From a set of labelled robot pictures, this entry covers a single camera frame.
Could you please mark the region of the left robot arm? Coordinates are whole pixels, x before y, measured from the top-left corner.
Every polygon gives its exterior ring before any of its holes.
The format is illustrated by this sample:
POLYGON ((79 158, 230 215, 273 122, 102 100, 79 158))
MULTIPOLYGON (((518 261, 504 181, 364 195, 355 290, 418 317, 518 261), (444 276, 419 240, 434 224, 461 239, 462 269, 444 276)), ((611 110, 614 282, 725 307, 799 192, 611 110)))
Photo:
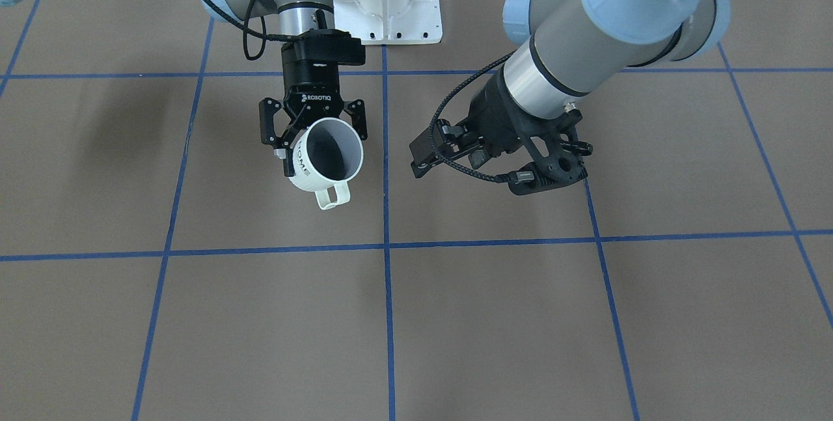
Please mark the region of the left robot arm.
POLYGON ((624 68, 685 61, 710 51, 731 21, 729 0, 505 0, 517 50, 471 100, 466 118, 441 118, 410 144, 421 178, 439 164, 515 195, 560 189, 587 176, 592 145, 577 136, 577 106, 624 68))

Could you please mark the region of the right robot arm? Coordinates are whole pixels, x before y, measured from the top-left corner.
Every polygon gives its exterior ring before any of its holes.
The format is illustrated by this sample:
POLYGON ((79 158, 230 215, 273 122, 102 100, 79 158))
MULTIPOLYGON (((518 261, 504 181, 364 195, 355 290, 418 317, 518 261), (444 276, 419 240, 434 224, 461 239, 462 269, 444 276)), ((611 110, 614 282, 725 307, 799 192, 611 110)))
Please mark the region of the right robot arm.
MULTIPOLYGON (((2 0, 16 8, 32 0, 2 0)), ((362 67, 366 48, 359 38, 335 26, 333 0, 53 0, 59 13, 53 42, 80 44, 92 32, 95 44, 125 44, 94 30, 99 6, 107 30, 126 31, 160 44, 176 33, 175 44, 203 35, 203 23, 225 24, 238 33, 242 59, 264 59, 274 48, 279 60, 279 95, 258 103, 259 138, 292 181, 306 174, 337 181, 353 178, 364 161, 366 104, 342 94, 340 71, 362 67)))

